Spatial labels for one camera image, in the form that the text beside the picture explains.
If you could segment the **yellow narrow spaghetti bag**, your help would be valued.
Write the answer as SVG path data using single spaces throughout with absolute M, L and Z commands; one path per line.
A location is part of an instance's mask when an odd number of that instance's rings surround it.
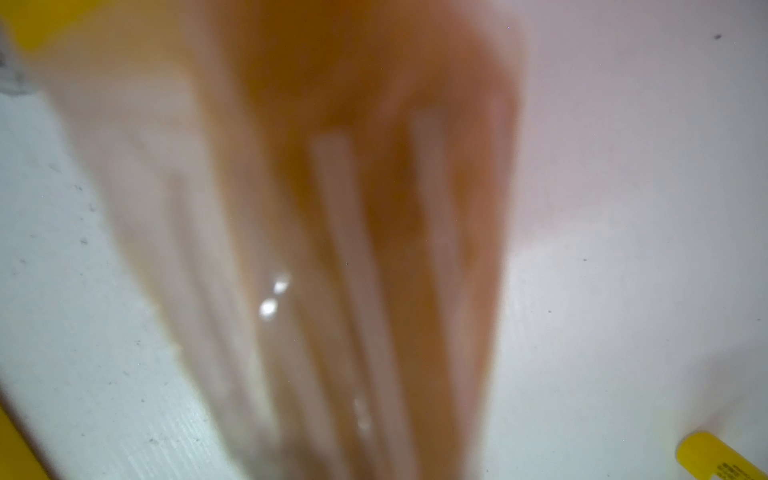
M 5 1 L 254 479 L 473 479 L 524 39 L 492 1 Z

